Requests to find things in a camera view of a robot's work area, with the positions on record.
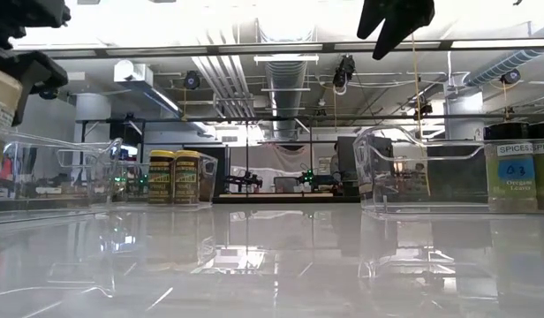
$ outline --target ventilation duct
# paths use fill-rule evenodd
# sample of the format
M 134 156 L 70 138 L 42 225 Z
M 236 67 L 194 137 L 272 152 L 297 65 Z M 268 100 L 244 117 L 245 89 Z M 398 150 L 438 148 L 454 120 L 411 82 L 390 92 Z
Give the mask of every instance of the ventilation duct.
M 534 36 L 544 36 L 544 27 Z M 479 87 L 491 80 L 497 80 L 507 72 L 518 68 L 519 66 L 540 57 L 544 54 L 544 49 L 521 49 L 508 53 L 507 55 L 495 60 L 482 69 L 470 73 L 463 84 L 466 87 Z
M 310 42 L 313 38 L 314 23 L 307 16 L 300 13 L 313 4 L 308 1 L 287 2 L 286 5 L 273 2 L 273 5 L 264 5 L 258 18 L 261 42 Z M 297 55 L 280 55 L 286 61 L 267 62 L 266 74 L 268 86 L 274 90 L 270 92 L 273 114 L 282 117 L 298 115 L 297 108 L 301 101 L 301 91 L 290 91 L 293 88 L 303 88 L 306 78 L 307 62 L 289 61 Z M 287 139 L 293 137 L 293 121 L 274 122 L 275 137 Z
M 120 61 L 115 65 L 115 82 L 125 88 L 141 92 L 174 117 L 183 116 L 179 107 L 154 83 L 154 74 L 146 64 L 134 64 L 129 60 Z M 214 129 L 202 123 L 187 123 L 198 134 L 215 136 Z

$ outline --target ceiling duct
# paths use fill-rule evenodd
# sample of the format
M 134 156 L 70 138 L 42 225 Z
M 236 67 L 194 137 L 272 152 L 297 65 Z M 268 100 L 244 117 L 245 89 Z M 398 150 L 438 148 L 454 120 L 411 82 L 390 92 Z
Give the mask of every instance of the ceiling duct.
M 544 36 L 544 27 L 533 36 Z M 544 49 L 521 49 L 513 51 L 500 57 L 493 63 L 486 65 L 482 69 L 471 72 L 463 80 L 463 84 L 466 87 L 482 86 L 491 80 L 498 80 L 505 73 L 511 72 L 543 54 Z
M 134 64 L 129 60 L 123 60 L 115 65 L 114 81 L 131 90 L 141 92 L 151 101 L 155 102 L 174 117 L 183 116 L 179 107 L 166 95 L 163 89 L 156 86 L 153 81 L 154 74 L 146 64 Z M 187 123 L 198 134 L 215 136 L 214 129 L 202 123 Z
M 314 33 L 312 20 L 304 21 L 302 17 L 297 17 L 301 11 L 291 4 L 286 6 L 276 5 L 282 10 L 286 9 L 288 11 L 273 15 L 270 14 L 269 10 L 274 10 L 274 8 L 267 8 L 268 14 L 266 12 L 262 13 L 258 18 L 261 42 L 310 42 Z M 294 14 L 294 23 L 291 26 L 286 26 L 283 22 L 292 21 L 291 14 Z M 307 62 L 290 61 L 290 57 L 298 55 L 283 54 L 278 56 L 279 59 L 285 59 L 285 61 L 267 62 L 266 64 L 268 87 L 275 90 L 270 92 L 272 111 L 277 116 L 297 116 L 302 94 L 301 90 L 298 91 L 297 89 L 304 86 Z M 293 137 L 292 130 L 295 128 L 295 124 L 293 121 L 274 122 L 275 137 L 281 139 Z

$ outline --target ceiling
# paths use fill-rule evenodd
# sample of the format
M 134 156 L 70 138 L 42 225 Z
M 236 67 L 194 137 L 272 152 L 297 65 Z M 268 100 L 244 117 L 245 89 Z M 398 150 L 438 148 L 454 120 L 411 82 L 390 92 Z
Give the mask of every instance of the ceiling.
M 301 4 L 292 4 L 287 0 L 276 1 L 274 6 L 263 1 L 177 1 L 172 6 L 167 4 L 151 4 L 148 1 L 137 2 L 140 5 L 128 5 L 122 0 L 103 0 L 99 5 L 72 5 L 73 20 L 70 26 L 59 30 L 29 30 L 28 36 L 15 45 L 18 49 L 29 47 L 68 48 L 68 47 L 105 47 L 110 46 L 168 46 L 190 44 L 192 36 L 205 33 L 208 28 L 215 27 L 210 21 L 219 20 L 218 27 L 232 27 L 233 34 L 239 43 L 259 41 L 257 19 L 262 10 L 272 14 L 278 12 L 282 21 L 290 21 L 289 26 L 309 21 L 315 26 L 314 39 L 318 42 L 356 41 L 356 25 L 360 15 L 362 1 L 359 0 L 305 0 Z M 512 5 L 511 0 L 435 0 L 436 14 L 432 24 L 421 28 L 415 34 L 415 40 L 442 39 L 478 39 L 478 38 L 517 38 L 527 37 L 544 27 L 544 1 L 524 0 L 521 5 Z M 369 40 L 375 40 L 378 30 Z M 503 51 L 453 51 L 450 53 L 450 64 L 453 72 L 474 72 L 481 66 L 490 63 L 507 52 Z M 382 61 L 372 59 L 371 53 L 354 53 L 356 73 L 388 73 L 401 72 L 403 75 L 392 76 L 354 76 L 353 82 L 388 83 L 392 81 L 411 81 L 414 75 L 414 61 L 417 60 L 418 72 L 434 74 L 421 75 L 419 89 L 430 85 L 425 81 L 442 80 L 442 74 L 449 71 L 447 52 L 394 52 Z M 307 63 L 305 87 L 309 92 L 303 93 L 300 114 L 313 114 L 318 101 L 324 98 L 328 115 L 371 115 L 400 114 L 400 106 L 415 95 L 415 85 L 406 84 L 392 88 L 359 88 L 348 87 L 347 93 L 337 96 L 330 89 L 321 87 L 319 80 L 328 85 L 334 70 L 340 61 L 339 54 L 320 54 L 319 61 Z M 190 57 L 157 57 L 137 58 L 134 63 L 149 64 L 158 74 L 155 82 L 165 87 L 166 92 L 176 102 L 212 100 L 213 92 L 207 82 L 201 87 L 186 94 L 176 88 L 182 87 L 183 77 L 187 71 L 197 70 Z M 254 95 L 265 95 L 261 89 L 267 87 L 264 63 L 256 64 L 253 56 L 240 56 L 250 91 Z M 122 90 L 113 83 L 113 68 L 118 59 L 86 59 L 58 61 L 68 72 L 85 72 L 94 82 L 87 90 L 99 92 L 117 92 Z M 498 88 L 501 83 L 485 85 L 485 110 L 494 111 L 508 105 L 520 105 L 544 96 L 544 84 L 530 83 L 544 81 L 544 55 L 519 68 L 523 82 L 507 92 Z M 134 111 L 144 117 L 159 116 L 158 106 L 147 98 L 134 92 L 113 94 L 113 111 L 126 113 Z M 407 111 L 407 104 L 402 110 Z M 214 117 L 216 114 L 211 105 L 191 105 L 186 108 L 191 116 Z M 322 125 L 371 125 L 367 121 L 323 122 Z

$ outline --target black lid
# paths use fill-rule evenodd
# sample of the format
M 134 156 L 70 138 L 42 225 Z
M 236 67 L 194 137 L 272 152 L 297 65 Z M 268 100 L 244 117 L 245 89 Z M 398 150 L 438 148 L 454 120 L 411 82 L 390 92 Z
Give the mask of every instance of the black lid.
M 529 125 L 529 138 L 544 139 L 544 122 Z
M 529 124 L 506 122 L 493 124 L 484 129 L 484 140 L 519 140 L 529 138 Z

